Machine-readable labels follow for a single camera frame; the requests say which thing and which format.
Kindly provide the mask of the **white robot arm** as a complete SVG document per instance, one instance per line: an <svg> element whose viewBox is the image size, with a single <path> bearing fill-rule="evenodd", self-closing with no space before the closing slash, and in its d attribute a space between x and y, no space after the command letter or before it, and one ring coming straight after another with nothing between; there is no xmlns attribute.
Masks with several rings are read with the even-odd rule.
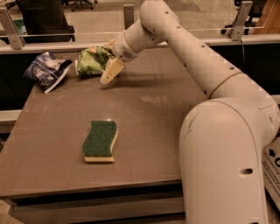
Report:
<svg viewBox="0 0 280 224"><path fill-rule="evenodd" d="M207 99L182 123L180 171L187 224L269 224L262 150L279 129L276 101L184 29L164 0L146 0L140 18L108 43L101 83L126 62L166 42Z"/></svg>

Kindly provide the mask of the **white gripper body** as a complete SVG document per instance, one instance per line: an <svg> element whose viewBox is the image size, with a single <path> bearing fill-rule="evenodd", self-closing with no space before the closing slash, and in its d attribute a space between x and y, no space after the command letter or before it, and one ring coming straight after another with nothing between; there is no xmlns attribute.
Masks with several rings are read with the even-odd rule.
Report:
<svg viewBox="0 0 280 224"><path fill-rule="evenodd" d="M112 47L113 54L123 62L134 60L138 53L135 52L128 44L125 38L125 32L122 31L114 40Z"/></svg>

